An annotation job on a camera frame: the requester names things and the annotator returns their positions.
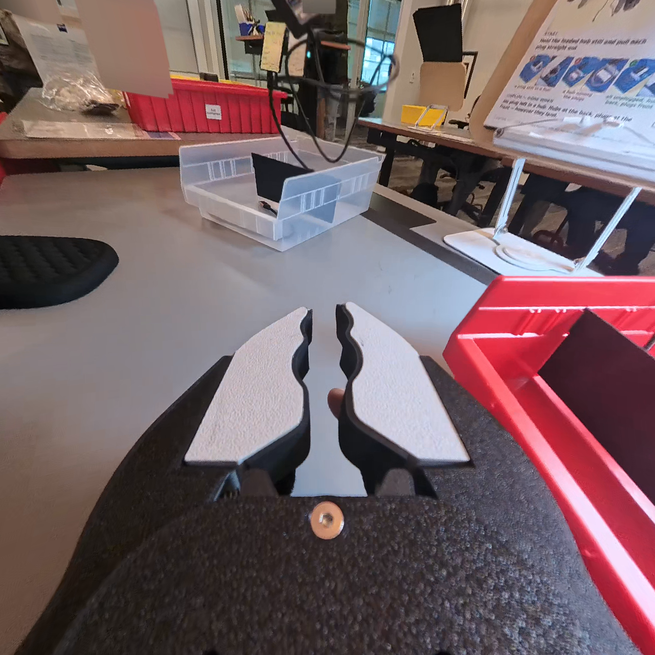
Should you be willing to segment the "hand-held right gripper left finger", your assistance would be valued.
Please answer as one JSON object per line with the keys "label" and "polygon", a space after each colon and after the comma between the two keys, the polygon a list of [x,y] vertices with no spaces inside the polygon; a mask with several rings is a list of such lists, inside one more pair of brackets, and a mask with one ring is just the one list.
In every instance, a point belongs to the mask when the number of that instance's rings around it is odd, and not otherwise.
{"label": "hand-held right gripper left finger", "polygon": [[239,479],[263,470],[289,494],[310,448],[308,347],[312,310],[299,307],[232,356],[184,455],[190,466],[225,466]]}

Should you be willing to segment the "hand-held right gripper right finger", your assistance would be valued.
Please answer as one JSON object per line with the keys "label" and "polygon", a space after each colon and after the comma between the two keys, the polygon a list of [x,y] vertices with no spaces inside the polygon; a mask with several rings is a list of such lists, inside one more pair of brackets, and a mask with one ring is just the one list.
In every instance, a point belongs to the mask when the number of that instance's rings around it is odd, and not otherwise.
{"label": "hand-held right gripper right finger", "polygon": [[410,495],[435,496],[427,468],[468,466],[471,457],[424,358],[398,332],[353,302],[335,308],[340,368],[347,383],[339,446],[366,493],[385,495],[400,471]]}

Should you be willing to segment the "red plastic bin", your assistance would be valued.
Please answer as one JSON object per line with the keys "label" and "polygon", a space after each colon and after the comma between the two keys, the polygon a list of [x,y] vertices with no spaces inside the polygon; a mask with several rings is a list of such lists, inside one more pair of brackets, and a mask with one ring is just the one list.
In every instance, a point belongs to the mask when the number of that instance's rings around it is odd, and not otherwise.
{"label": "red plastic bin", "polygon": [[639,650],[653,654],[654,502],[538,374],[585,309],[654,356],[654,278],[500,276],[444,358],[533,462],[594,583]]}

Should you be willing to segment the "clear plastic bin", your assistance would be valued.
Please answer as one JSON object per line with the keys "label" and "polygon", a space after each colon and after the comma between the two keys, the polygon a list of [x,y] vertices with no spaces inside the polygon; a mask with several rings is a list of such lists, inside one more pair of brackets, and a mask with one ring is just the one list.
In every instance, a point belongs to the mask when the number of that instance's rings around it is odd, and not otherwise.
{"label": "clear plastic bin", "polygon": [[[286,251],[368,210],[381,171],[379,153],[349,147],[338,162],[323,158],[311,137],[283,128],[279,135],[185,145],[179,173],[185,201],[201,216],[276,251]],[[287,179],[278,215],[258,203],[251,153],[313,169]]]}

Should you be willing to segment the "instruction sheet on stand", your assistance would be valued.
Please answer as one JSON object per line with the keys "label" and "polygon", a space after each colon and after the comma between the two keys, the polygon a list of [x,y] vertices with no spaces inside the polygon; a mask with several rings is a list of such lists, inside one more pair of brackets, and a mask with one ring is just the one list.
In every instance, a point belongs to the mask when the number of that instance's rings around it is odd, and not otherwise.
{"label": "instruction sheet on stand", "polygon": [[[538,1],[533,1],[525,17],[531,11],[540,13],[537,4]],[[516,33],[471,113],[470,130],[474,139],[519,153],[654,183],[654,146],[646,146],[643,137],[630,136],[629,128],[617,128],[613,122],[598,122],[591,126],[584,126],[582,121],[559,122],[554,128],[537,127],[533,123],[518,127],[485,127],[484,120],[509,78],[498,67],[516,63],[521,46],[529,41],[528,37],[517,37]],[[513,161],[495,228],[450,234],[444,238],[446,245],[503,276],[601,276],[591,269],[592,261],[627,212],[635,206],[641,188],[632,188],[620,200],[618,208],[584,256],[567,258],[510,233],[508,214],[525,161],[525,158]]]}

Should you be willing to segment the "black bin divider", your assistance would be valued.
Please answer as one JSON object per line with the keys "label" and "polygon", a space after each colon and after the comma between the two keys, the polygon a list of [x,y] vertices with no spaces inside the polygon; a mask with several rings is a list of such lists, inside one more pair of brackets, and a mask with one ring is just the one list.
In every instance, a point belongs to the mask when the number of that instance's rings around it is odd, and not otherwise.
{"label": "black bin divider", "polygon": [[284,182],[314,172],[313,169],[296,166],[256,152],[251,153],[251,163],[259,206],[274,216],[278,215]]}
{"label": "black bin divider", "polygon": [[538,374],[654,502],[654,356],[585,309]]}

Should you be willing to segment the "black textured pad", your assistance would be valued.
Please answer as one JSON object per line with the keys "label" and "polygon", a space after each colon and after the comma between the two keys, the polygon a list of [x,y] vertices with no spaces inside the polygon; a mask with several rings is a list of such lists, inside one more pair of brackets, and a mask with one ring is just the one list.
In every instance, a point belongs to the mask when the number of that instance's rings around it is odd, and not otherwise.
{"label": "black textured pad", "polygon": [[65,236],[1,236],[1,309],[63,305],[97,289],[119,265],[105,242]]}

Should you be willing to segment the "wooden desk dark legs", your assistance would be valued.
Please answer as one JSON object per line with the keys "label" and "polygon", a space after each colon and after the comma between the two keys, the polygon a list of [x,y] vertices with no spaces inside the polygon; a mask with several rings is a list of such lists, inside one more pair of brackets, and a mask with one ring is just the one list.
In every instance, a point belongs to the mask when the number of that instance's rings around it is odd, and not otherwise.
{"label": "wooden desk dark legs", "polygon": [[464,201],[481,182],[482,158],[500,162],[499,188],[495,188],[483,213],[476,219],[480,227],[487,227],[500,205],[503,193],[509,184],[511,166],[514,160],[525,158],[523,172],[542,178],[554,179],[546,187],[566,187],[578,184],[618,197],[626,197],[632,188],[640,187],[636,201],[654,205],[654,183],[633,179],[626,175],[597,171],[588,166],[571,164],[538,155],[524,154],[472,138],[470,130],[442,127],[436,130],[420,129],[414,126],[381,119],[359,119],[358,124],[367,128],[367,143],[384,148],[385,156],[379,176],[379,183],[389,185],[389,178],[395,155],[408,155],[434,164],[446,164],[456,168],[456,189],[446,212],[455,216],[463,208]]}

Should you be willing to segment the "ribbed red tote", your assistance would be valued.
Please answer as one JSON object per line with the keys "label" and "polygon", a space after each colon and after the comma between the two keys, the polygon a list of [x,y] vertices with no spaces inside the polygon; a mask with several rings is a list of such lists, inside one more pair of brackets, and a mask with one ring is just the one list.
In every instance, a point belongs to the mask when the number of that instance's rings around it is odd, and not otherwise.
{"label": "ribbed red tote", "polygon": [[231,81],[172,78],[167,98],[123,92],[131,121],[145,132],[275,134],[288,95]]}

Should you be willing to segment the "cardboard sheet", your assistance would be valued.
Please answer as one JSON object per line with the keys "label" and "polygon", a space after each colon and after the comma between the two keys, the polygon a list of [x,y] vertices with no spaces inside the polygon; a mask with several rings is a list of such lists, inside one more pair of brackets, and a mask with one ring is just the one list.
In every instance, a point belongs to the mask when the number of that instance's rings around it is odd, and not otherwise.
{"label": "cardboard sheet", "polygon": [[464,104],[467,69],[462,61],[423,62],[418,105],[437,105],[458,111]]}

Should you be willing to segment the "clear document sleeve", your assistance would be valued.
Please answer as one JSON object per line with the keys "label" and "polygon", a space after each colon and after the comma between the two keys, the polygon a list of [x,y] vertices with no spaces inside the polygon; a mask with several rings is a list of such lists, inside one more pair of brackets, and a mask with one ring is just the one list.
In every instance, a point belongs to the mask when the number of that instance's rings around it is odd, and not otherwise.
{"label": "clear document sleeve", "polygon": [[22,120],[27,138],[58,140],[148,140],[132,123]]}

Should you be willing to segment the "clear plastic bag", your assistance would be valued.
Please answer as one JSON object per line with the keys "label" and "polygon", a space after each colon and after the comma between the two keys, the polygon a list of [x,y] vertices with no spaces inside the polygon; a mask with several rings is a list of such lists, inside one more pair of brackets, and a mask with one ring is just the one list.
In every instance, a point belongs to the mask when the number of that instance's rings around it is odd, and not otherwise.
{"label": "clear plastic bag", "polygon": [[85,116],[111,116],[125,108],[119,92],[107,89],[91,73],[74,70],[48,76],[39,102],[50,110],[78,112]]}

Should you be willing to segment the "black panel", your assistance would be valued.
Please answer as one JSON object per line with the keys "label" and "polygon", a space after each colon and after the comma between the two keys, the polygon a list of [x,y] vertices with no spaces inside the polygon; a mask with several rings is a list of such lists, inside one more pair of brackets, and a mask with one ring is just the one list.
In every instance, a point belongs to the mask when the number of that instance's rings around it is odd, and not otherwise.
{"label": "black panel", "polygon": [[413,13],[423,62],[461,63],[463,26],[460,3],[431,6]]}

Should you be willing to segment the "white paper sheet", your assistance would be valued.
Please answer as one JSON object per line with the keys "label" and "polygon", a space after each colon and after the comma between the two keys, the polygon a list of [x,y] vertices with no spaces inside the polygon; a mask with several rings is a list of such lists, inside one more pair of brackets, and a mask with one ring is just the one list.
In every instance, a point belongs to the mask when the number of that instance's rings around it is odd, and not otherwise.
{"label": "white paper sheet", "polygon": [[43,83],[64,74],[100,77],[81,28],[47,24],[16,14],[13,20]]}

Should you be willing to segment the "phone on mount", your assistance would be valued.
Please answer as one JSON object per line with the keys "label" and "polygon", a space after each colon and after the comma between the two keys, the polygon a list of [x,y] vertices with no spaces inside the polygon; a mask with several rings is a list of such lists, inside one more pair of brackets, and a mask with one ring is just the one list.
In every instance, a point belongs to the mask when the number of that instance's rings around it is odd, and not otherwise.
{"label": "phone on mount", "polygon": [[280,72],[286,31],[287,27],[281,21],[266,23],[259,64],[261,70],[275,74]]}

